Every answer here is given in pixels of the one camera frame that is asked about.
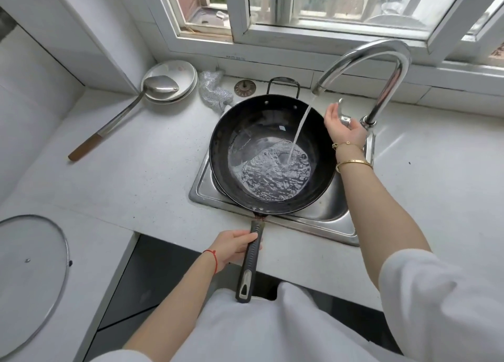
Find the white shirt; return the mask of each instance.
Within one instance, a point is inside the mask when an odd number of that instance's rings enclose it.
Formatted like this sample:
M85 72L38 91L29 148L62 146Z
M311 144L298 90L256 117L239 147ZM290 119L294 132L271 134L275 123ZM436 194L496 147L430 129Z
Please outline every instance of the white shirt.
M504 293L421 250L402 250L379 278L388 326L405 356L377 346L322 312L283 282L277 299L236 302L217 290L173 362L504 361ZM117 350L93 362L150 362Z

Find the chrome faucet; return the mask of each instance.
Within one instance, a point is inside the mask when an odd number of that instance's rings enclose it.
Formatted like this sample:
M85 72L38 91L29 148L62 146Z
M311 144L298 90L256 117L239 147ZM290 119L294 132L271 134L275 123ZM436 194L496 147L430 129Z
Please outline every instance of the chrome faucet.
M396 92L397 88L403 81L406 73L408 72L409 66L411 65L411 53L408 49L408 46L401 40L375 40L374 42L359 46L346 53L339 60L334 62L333 65L320 76L318 82L312 87L312 93L317 96L320 95L320 93L324 92L324 90L333 82L333 80L343 72L345 72L346 69L366 59L382 55L394 56L397 60L397 63L392 76L390 77L385 88L376 100L376 104L373 107L373 110L369 113L369 115L363 116L360 120L362 126L366 130L370 130L376 124L376 117L384 109L391 97L394 95L394 92ZM348 124L350 123L350 117L343 115L341 113L341 109L338 110L338 114L341 122L344 125L348 126Z

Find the black wok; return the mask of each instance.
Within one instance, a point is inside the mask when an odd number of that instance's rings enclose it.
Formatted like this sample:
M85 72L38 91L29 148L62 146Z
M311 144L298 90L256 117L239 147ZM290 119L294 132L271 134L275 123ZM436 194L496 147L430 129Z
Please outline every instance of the black wok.
M296 98L269 94L273 81L296 84ZM231 199L255 214L250 231L257 232L258 237L248 245L243 260L236 289L239 302L249 302L254 289L263 218L295 212L314 203L329 187L336 170L336 157L331 137L324 127L324 118L311 109L297 140L297 145L306 153L311 173L298 194L283 201L262 200L249 192L232 171L279 139L293 141L308 107L297 99L299 90L299 84L293 79L273 78L268 83L266 95L250 97L236 104L221 117L212 133L210 166L215 180Z

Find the bracelet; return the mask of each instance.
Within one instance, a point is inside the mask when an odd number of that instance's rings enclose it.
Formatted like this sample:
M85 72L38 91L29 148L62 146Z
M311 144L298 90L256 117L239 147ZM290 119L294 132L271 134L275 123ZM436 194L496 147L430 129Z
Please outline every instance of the bracelet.
M357 148L359 148L362 151L361 147L359 147L358 145L356 145L354 143L350 143L350 142L343 142L343 143L340 143L340 144L334 143L332 147L333 147L334 150L336 150L338 148L338 146L342 146L343 144L346 144L347 146L356 146Z
M215 271L214 271L214 274L217 273L217 265L219 264L219 262L217 261L217 256L215 255L215 251L211 251L210 249L207 249L207 250L204 250L201 254L203 254L205 252L210 252L212 255L214 255L214 258L215 258Z
M341 173L340 172L340 165L342 164L349 164L349 163L359 163L359 164L365 164L365 165L368 165L369 167L371 167L371 169L373 169L373 166L371 164L369 164L369 162L365 161L365 160L346 160L344 162L340 162L340 163L337 163L336 165L336 171L338 173Z

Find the gold bangle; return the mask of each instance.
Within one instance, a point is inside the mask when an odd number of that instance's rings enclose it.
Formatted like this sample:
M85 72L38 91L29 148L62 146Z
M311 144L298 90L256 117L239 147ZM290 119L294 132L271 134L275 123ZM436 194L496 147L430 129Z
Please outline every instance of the gold bangle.
M356 145L354 143L350 143L350 142L343 142L340 144L333 143L333 149L336 150L338 148L338 146L342 146L343 144L346 144L347 146L356 146L357 148L359 148L362 151L361 147L359 147L358 145Z
M340 168L339 168L339 167L340 167L340 165L342 165L342 164L348 164L348 163L359 163L359 164L365 164L365 165L368 165L369 167L371 167L371 169L373 169L373 166L372 166L371 164L369 164L369 163L368 163L367 161L365 161L365 160L346 160L346 161L344 161L344 162L337 163L337 165L336 165L336 171L337 171L338 173L341 173L341 172L340 172Z

